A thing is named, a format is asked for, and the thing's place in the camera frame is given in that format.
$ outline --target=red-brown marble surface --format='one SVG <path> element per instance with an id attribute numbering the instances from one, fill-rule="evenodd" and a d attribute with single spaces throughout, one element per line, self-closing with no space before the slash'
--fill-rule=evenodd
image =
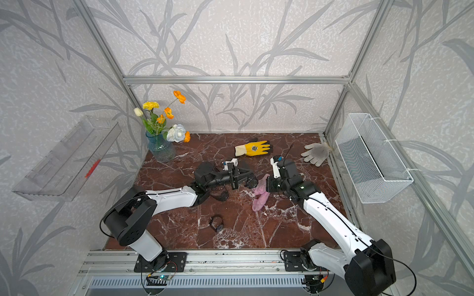
<path id="1" fill-rule="evenodd" d="M 176 157 L 170 162 L 157 162 L 150 152 L 138 174 L 136 184 L 148 190 L 181 187 L 194 180 L 193 172 L 203 161 L 216 165 L 234 157 L 234 146 L 249 139 L 269 140 L 273 152 L 264 156 L 241 156 L 260 179 L 272 172 L 270 156 L 285 155 L 294 142 L 287 158 L 295 161 L 305 180 L 311 180 L 326 194 L 330 202 L 344 215 L 336 184 L 328 163 L 320 167 L 305 163 L 300 154 L 304 145 L 319 143 L 317 134 L 199 134 L 192 135 L 189 143 L 174 144 Z M 257 213 L 252 211 L 254 196 L 243 185 L 229 190 L 229 198 L 219 202 L 209 197 L 202 205 L 183 207 L 153 216 L 148 231 L 165 249 L 216 248 L 299 248 L 312 239 L 319 239 L 330 247 L 337 244 L 313 217 L 285 196 L 271 194 L 266 205 Z M 224 229 L 216 233 L 210 218 L 222 216 Z M 124 249 L 110 239 L 106 249 Z"/>

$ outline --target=gray work glove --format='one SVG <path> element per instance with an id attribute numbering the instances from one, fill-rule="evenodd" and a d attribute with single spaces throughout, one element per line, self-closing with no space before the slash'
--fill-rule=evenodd
<path id="1" fill-rule="evenodd" d="M 328 143 L 313 143 L 304 146 L 305 149 L 309 149 L 306 152 L 301 153 L 301 156 L 304 157 L 305 162 L 311 162 L 317 167 L 320 166 L 323 161 L 328 158 L 329 152 L 332 151 L 332 148 Z"/>

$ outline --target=orange poppy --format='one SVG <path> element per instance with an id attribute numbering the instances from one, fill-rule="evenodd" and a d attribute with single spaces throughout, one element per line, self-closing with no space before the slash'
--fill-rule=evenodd
<path id="1" fill-rule="evenodd" d="M 158 118 L 156 119 L 156 121 L 158 121 L 159 124 L 163 124 L 163 122 L 164 122 L 163 114 L 160 115 L 160 117 L 158 117 Z"/>
<path id="2" fill-rule="evenodd" d="M 164 110 L 164 112 L 166 113 L 166 117 L 168 117 L 169 119 L 173 119 L 173 118 L 174 118 L 174 115 L 171 114 L 171 108 L 169 108 L 169 107 L 166 108 L 166 109 Z"/>
<path id="3" fill-rule="evenodd" d="M 189 132 L 186 132 L 184 134 L 184 142 L 187 143 L 191 140 L 191 135 L 189 134 Z"/>
<path id="4" fill-rule="evenodd" d="M 178 100 L 181 104 L 184 104 L 184 102 L 186 101 L 186 97 L 183 96 L 179 90 L 173 91 L 173 94 L 174 94 L 175 97 L 178 98 Z"/>

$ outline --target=metal profile beam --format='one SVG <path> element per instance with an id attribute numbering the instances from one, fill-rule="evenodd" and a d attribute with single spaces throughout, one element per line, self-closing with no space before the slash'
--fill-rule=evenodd
<path id="1" fill-rule="evenodd" d="M 355 83 L 350 82 L 347 86 L 349 93 L 352 94 L 363 112 L 370 113 L 374 118 L 380 118 L 377 111 Z M 385 136 L 387 136 L 387 139 L 395 139 L 395 136 L 383 120 L 379 119 L 377 123 Z M 398 141 L 392 141 L 391 143 L 407 168 L 416 168 L 415 163 L 411 160 L 400 143 L 398 143 Z M 466 234 L 459 227 L 459 224 L 442 204 L 441 200 L 439 200 L 439 197 L 433 191 L 421 172 L 418 170 L 412 170 L 411 175 L 413 177 L 412 188 L 425 206 L 426 211 L 430 214 L 433 221 L 444 234 L 446 241 L 451 246 L 466 271 L 474 280 L 473 244 L 469 241 Z"/>
<path id="2" fill-rule="evenodd" d="M 322 133 L 319 134 L 319 138 L 321 139 L 321 143 L 328 142 L 324 134 Z M 329 153 L 327 161 L 329 168 L 331 169 L 332 176 L 334 177 L 337 190 L 341 197 L 342 205 L 344 206 L 344 210 L 346 211 L 347 219 L 357 228 L 361 229 L 354 208 L 352 207 L 352 202 L 347 193 L 346 187 L 344 186 L 344 182 L 341 179 L 341 173 L 339 172 L 339 168 L 337 167 L 336 158 L 334 157 L 333 152 Z"/>
<path id="3" fill-rule="evenodd" d="M 314 274 L 314 271 L 285 271 L 280 249 L 168 250 L 184 251 L 185 273 L 193 275 Z M 90 251 L 78 276 L 130 275 L 138 255 L 133 250 Z"/>
<path id="4" fill-rule="evenodd" d="M 356 77 L 357 73 L 360 70 L 360 67 L 362 66 L 362 63 L 369 53 L 370 49 L 372 48 L 372 45 L 374 44 L 374 40 L 377 37 L 380 29 L 382 28 L 382 24 L 387 18 L 388 12 L 390 10 L 390 7 L 392 6 L 394 0 L 382 0 L 380 1 L 379 7 L 377 9 L 377 12 L 375 14 L 374 20 L 370 26 L 369 31 L 367 32 L 367 36 L 365 37 L 364 42 L 362 43 L 362 46 L 360 48 L 359 54 L 357 55 L 354 66 L 352 66 L 350 76 L 351 76 L 351 82 L 354 81 L 354 78 Z"/>
<path id="5" fill-rule="evenodd" d="M 367 35 L 365 36 L 364 41 L 362 42 L 362 46 L 359 50 L 359 53 L 357 54 L 357 57 L 355 58 L 354 65 L 352 66 L 351 71 L 349 72 L 349 81 L 353 82 L 354 79 L 356 78 L 357 73 L 360 70 L 360 67 L 362 66 L 362 63 L 367 56 L 367 54 L 370 51 L 370 48 L 374 44 L 374 40 L 377 37 L 377 34 L 379 33 L 383 22 L 387 18 L 388 12 L 390 10 L 390 7 L 392 6 L 394 0 L 381 0 L 379 7 L 377 8 L 377 12 L 375 13 L 374 20 L 372 21 L 372 24 L 370 25 L 369 31 L 367 32 Z M 329 118 L 328 125 L 326 126 L 325 133 L 327 134 L 334 124 L 334 120 L 339 113 L 339 110 L 342 108 L 345 100 L 346 100 L 347 92 L 346 88 L 344 88 L 343 92 L 339 96 L 339 100 L 337 101 L 336 107 L 334 108 L 331 117 Z"/>
<path id="6" fill-rule="evenodd" d="M 347 84 L 347 76 L 125 76 L 126 84 Z"/>
<path id="7" fill-rule="evenodd" d="M 117 63 L 115 58 L 113 57 L 112 51 L 107 45 L 105 38 L 102 36 L 99 26 L 95 22 L 91 11 L 87 7 L 87 4 L 85 3 L 84 0 L 73 0 L 73 3 L 75 5 L 77 15 L 82 19 L 87 29 L 91 33 L 92 37 L 97 43 L 97 46 L 99 47 L 105 59 L 109 63 L 109 66 L 112 69 L 112 72 L 117 78 L 117 81 L 120 84 L 120 86 L 123 88 L 123 91 L 127 95 L 128 99 L 130 100 L 130 102 L 132 103 L 134 107 L 140 108 L 141 104 L 138 102 L 137 98 L 135 97 L 130 87 L 128 87 L 128 85 L 123 81 L 122 70 L 120 69 L 119 64 Z"/>

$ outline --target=pink glove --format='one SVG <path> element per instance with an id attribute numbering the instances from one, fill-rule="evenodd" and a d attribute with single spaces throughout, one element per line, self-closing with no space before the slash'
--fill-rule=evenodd
<path id="1" fill-rule="evenodd" d="M 270 195 L 269 192 L 266 192 L 266 179 L 268 176 L 269 174 L 265 174 L 265 176 L 258 181 L 257 187 L 254 188 L 255 196 L 260 195 L 259 198 L 254 199 L 254 203 L 252 204 L 252 210 L 254 212 L 258 212 L 262 209 Z"/>

